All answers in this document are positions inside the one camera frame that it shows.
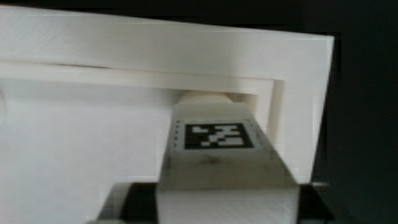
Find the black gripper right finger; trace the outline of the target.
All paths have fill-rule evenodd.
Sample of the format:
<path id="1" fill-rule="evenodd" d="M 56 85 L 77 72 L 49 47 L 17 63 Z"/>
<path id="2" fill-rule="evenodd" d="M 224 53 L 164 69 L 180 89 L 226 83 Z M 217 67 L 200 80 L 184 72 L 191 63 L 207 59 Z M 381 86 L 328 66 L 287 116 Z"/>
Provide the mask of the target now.
<path id="1" fill-rule="evenodd" d="M 301 186 L 297 224 L 331 224 L 335 215 L 310 184 Z"/>

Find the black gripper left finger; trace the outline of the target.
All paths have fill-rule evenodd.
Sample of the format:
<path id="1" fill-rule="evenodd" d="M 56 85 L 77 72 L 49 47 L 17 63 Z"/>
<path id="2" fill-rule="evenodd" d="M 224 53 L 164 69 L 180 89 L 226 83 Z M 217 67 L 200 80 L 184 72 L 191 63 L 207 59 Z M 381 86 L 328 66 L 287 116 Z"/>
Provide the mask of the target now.
<path id="1" fill-rule="evenodd" d="M 116 183 L 88 224 L 159 224 L 155 182 Z"/>

